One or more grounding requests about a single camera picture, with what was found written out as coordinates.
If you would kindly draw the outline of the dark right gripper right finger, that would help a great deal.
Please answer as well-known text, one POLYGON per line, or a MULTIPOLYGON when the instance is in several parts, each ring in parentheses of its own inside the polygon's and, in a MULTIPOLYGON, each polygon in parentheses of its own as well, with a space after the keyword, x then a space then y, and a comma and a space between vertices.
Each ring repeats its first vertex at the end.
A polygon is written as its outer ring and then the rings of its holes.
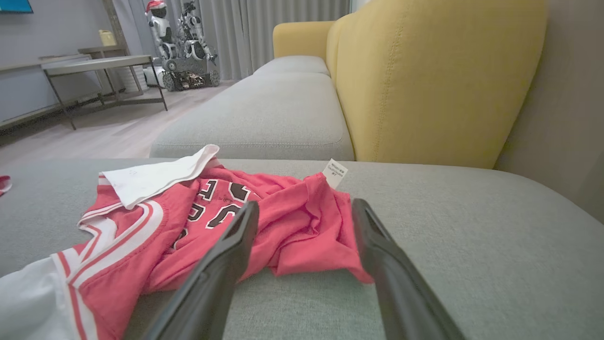
POLYGON ((463 340, 456 322, 370 204, 354 199, 352 215, 361 264, 375 282, 386 338, 463 340))

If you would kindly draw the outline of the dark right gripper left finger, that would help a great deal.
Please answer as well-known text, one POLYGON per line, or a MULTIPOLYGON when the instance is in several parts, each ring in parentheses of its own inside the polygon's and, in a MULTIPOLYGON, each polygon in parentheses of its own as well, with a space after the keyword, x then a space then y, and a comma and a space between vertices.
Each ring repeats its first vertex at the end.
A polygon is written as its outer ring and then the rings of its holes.
POLYGON ((248 202, 201 258, 184 284, 151 323, 145 340, 220 340, 235 285, 246 272, 259 221, 248 202))

